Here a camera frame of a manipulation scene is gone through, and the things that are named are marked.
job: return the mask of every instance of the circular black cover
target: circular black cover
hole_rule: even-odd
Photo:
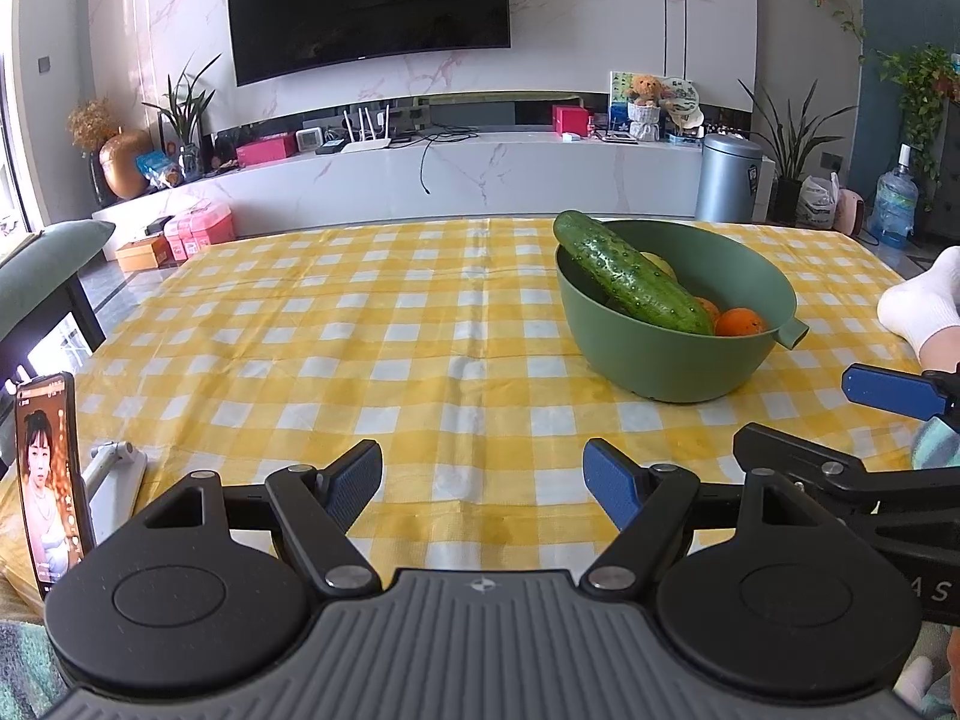
[[[678,562],[656,591],[669,640],[751,693],[809,701],[892,685],[919,630],[917,599],[858,539],[824,543],[818,531],[764,528]]]
[[[281,656],[309,613],[287,565],[203,528],[121,529],[68,571],[45,623],[67,674],[111,693],[209,693]]]

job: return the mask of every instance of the black vase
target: black vase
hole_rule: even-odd
[[[791,227],[797,223],[797,202],[800,200],[800,181],[792,178],[778,178],[776,188],[770,199],[770,208],[767,210],[767,220],[777,224],[788,224]]]
[[[107,177],[104,176],[104,168],[100,164],[99,151],[93,151],[93,153],[88,154],[86,160],[90,166],[90,183],[93,184],[93,194],[97,197],[97,205],[101,208],[107,208],[107,206],[113,205],[119,200],[119,197],[113,193],[113,189],[110,189],[110,185],[107,184]]]

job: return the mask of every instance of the bowl handle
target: bowl handle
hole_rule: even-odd
[[[797,344],[806,337],[806,334],[810,332],[810,328],[807,327],[800,319],[793,317],[789,322],[781,324],[780,327],[776,328],[774,331],[774,340],[779,343],[781,346],[785,346],[788,349],[796,348]]]

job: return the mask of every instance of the silver trash can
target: silver trash can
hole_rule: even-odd
[[[762,165],[763,149],[756,143],[730,135],[707,135],[697,194],[697,220],[751,221]]]

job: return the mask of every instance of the television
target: television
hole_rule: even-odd
[[[510,0],[227,0],[237,85],[375,56],[510,47]]]

